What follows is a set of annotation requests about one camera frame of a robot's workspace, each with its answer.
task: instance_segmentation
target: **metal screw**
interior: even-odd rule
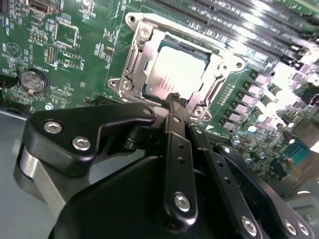
[[[285,220],[285,225],[286,225],[288,231],[289,231],[292,235],[297,235],[297,230],[296,230],[296,228],[294,228],[294,226],[291,225],[290,222],[288,222],[288,221]]]
[[[225,145],[223,145],[221,147],[226,153],[230,153],[230,149],[228,147],[226,147]]]
[[[309,231],[308,231],[308,229],[307,229],[301,222],[298,222],[298,221],[297,221],[297,224],[298,224],[300,230],[301,230],[306,236],[309,236]]]
[[[198,128],[198,127],[195,127],[195,130],[196,130],[196,132],[197,132],[197,133],[201,133],[201,130],[200,130],[200,128]]]
[[[179,118],[177,118],[177,117],[173,117],[173,120],[174,120],[174,121],[176,121],[177,123],[179,123],[179,122],[180,122],[180,119],[179,119]]]
[[[55,121],[46,122],[43,128],[48,133],[60,133],[62,131],[62,125]]]
[[[244,229],[253,237],[257,235],[257,229],[256,226],[252,223],[251,220],[249,220],[247,217],[241,218],[241,223],[244,226]]]
[[[183,194],[176,194],[174,198],[175,204],[183,212],[188,212],[190,209],[190,203],[187,197]]]
[[[90,141],[85,137],[76,137],[72,140],[73,147],[75,147],[77,150],[86,151],[90,148],[91,143]]]
[[[149,111],[148,109],[143,109],[143,112],[144,112],[145,114],[147,114],[147,115],[151,115],[151,114],[152,114],[152,112]]]
[[[150,37],[150,31],[144,27],[140,30],[139,35],[141,38],[147,39]]]

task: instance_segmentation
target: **green circuit board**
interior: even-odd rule
[[[0,13],[0,73],[18,77],[24,70],[35,68],[47,75],[49,88],[41,94],[30,96],[23,87],[16,85],[3,89],[2,95],[6,102],[30,106],[31,112],[84,107],[98,96],[122,102],[122,98],[107,86],[107,80],[121,76],[134,36],[125,23],[127,13],[156,13],[184,26],[194,24],[190,18],[148,0],[55,0],[53,2],[58,4],[58,11],[45,16],[36,14],[20,0],[7,2],[7,10]],[[190,6],[190,0],[175,2],[186,8]],[[293,10],[295,14],[313,17],[318,14],[315,1],[282,0],[276,1],[276,4]],[[313,29],[313,26],[300,23],[298,17],[291,16],[287,21],[300,31]],[[220,42],[231,43],[229,37],[207,31],[206,26],[197,26],[196,30]],[[230,138],[236,134],[245,138],[247,142],[243,146],[247,151],[256,154],[265,152],[270,161],[282,154],[287,144],[273,127],[257,122],[251,114],[253,107],[234,130],[224,128],[221,120],[232,108],[238,94],[245,91],[244,85],[253,81],[250,77],[252,71],[258,69],[260,73],[272,77],[278,60],[249,47],[238,55],[255,62],[247,64],[243,71],[228,76],[210,107],[212,119],[198,125],[208,134],[218,137]],[[292,86],[292,91],[299,92],[303,86],[301,84],[298,89]],[[317,112],[317,109],[306,104],[298,109],[289,106],[283,110],[292,117],[298,113],[300,120],[312,118]],[[245,130],[244,123],[247,121],[256,124],[255,134]],[[265,142],[269,136],[276,139],[271,145]],[[273,150],[276,145],[281,147],[280,150]],[[259,164],[258,168],[261,168],[267,162]]]

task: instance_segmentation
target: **black plastic part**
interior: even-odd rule
[[[133,125],[151,125],[155,119],[155,113],[139,103],[36,112],[26,121],[22,141],[33,157],[66,175],[80,176],[104,148],[101,139]],[[44,130],[43,125],[52,120],[62,125],[60,133]],[[78,136],[90,141],[87,151],[73,147],[72,140]]]
[[[75,195],[57,220],[54,239],[222,239],[229,222],[205,176],[195,174],[198,219],[187,231],[161,223],[159,187],[164,167],[159,157],[140,159]]]
[[[260,221],[268,236],[272,239],[314,239],[314,233],[308,224],[246,165],[237,151],[230,149],[228,153],[224,151],[222,146],[223,144],[217,145],[214,147],[214,151],[226,159],[255,219]],[[294,236],[287,230],[285,220],[294,226],[297,235]],[[301,231],[297,222],[302,223],[307,228],[309,236]]]
[[[28,117],[30,115],[30,106],[17,102],[5,102],[6,111],[16,116]]]
[[[0,75],[0,90],[5,88],[11,88],[13,86],[16,86],[17,84],[18,78],[7,75]]]

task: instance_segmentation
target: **mounting hole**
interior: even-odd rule
[[[180,119],[177,117],[173,117],[173,120],[176,121],[177,123],[180,123]]]
[[[225,180],[225,182],[226,182],[227,184],[231,184],[231,181],[230,181],[230,179],[229,179],[229,178],[224,177],[224,180]]]
[[[148,110],[148,109],[143,109],[143,112],[145,114],[147,114],[147,115],[151,115],[152,114],[152,112],[150,110]]]
[[[116,87],[116,83],[115,83],[115,81],[111,81],[111,82],[110,82],[110,86],[112,86],[112,87]]]
[[[133,24],[135,22],[135,17],[134,16],[129,16],[128,22],[129,22],[129,24]]]
[[[185,161],[182,157],[178,157],[177,159],[178,159],[178,161],[179,161],[181,164],[185,164],[185,163],[186,163],[186,161]]]

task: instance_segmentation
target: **black clamp arm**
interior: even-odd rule
[[[27,120],[14,175],[58,217],[52,238],[315,238],[233,148],[211,147],[179,95],[164,106],[165,117],[120,104]],[[93,163],[137,148],[144,158],[90,186]]]

